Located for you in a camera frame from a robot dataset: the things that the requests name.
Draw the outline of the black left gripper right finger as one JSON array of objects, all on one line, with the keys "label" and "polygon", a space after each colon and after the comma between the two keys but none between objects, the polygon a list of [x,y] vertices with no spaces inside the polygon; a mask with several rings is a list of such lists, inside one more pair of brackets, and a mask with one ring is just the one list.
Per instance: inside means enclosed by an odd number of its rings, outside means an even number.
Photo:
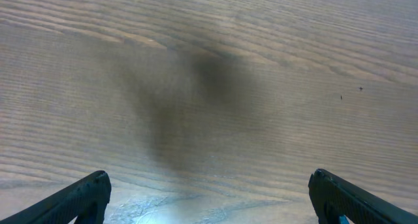
[{"label": "black left gripper right finger", "polygon": [[319,224],[414,224],[417,216],[353,185],[339,176],[317,169],[308,182],[309,196]]}]

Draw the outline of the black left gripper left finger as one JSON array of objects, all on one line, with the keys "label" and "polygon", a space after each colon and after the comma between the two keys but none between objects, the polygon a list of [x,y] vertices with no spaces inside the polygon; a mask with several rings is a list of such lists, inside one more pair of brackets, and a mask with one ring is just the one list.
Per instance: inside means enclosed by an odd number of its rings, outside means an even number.
[{"label": "black left gripper left finger", "polygon": [[1,224],[103,224],[111,190],[108,174],[98,170]]}]

